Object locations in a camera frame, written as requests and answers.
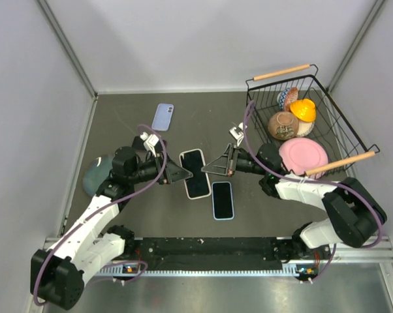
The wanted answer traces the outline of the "lavender purple phone case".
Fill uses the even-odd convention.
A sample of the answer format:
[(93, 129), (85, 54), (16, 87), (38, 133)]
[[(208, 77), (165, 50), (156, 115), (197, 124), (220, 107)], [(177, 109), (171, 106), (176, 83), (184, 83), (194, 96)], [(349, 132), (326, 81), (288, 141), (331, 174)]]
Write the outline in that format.
[(157, 106), (151, 128), (156, 131), (165, 132), (170, 127), (170, 122), (174, 112), (173, 104), (160, 103)]

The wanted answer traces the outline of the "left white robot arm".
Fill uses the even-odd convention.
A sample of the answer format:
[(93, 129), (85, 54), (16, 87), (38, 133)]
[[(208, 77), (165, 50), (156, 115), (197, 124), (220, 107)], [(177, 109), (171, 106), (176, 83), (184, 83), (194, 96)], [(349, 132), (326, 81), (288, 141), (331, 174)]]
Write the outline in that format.
[(139, 194), (135, 185), (145, 183), (142, 190), (146, 191), (155, 183), (169, 185), (192, 176), (166, 152), (141, 161), (132, 147), (119, 148), (108, 176), (81, 217), (50, 248), (37, 250), (31, 258), (30, 292), (35, 304), (52, 303), (70, 310), (103, 267), (118, 256), (126, 259), (135, 253), (131, 231), (114, 226), (101, 233)]

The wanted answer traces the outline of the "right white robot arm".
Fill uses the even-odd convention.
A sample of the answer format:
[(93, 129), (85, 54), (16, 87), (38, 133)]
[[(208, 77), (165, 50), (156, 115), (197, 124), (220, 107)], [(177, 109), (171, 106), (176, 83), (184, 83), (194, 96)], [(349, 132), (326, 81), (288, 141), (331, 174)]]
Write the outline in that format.
[(221, 156), (201, 170), (228, 177), (237, 171), (260, 175), (259, 185), (267, 196), (325, 211), (327, 219), (308, 222), (293, 233), (292, 250), (300, 258), (326, 245), (367, 247), (367, 240), (387, 221), (384, 210), (357, 179), (337, 182), (297, 176), (285, 169), (277, 148), (269, 143), (261, 145), (256, 155), (228, 144)]

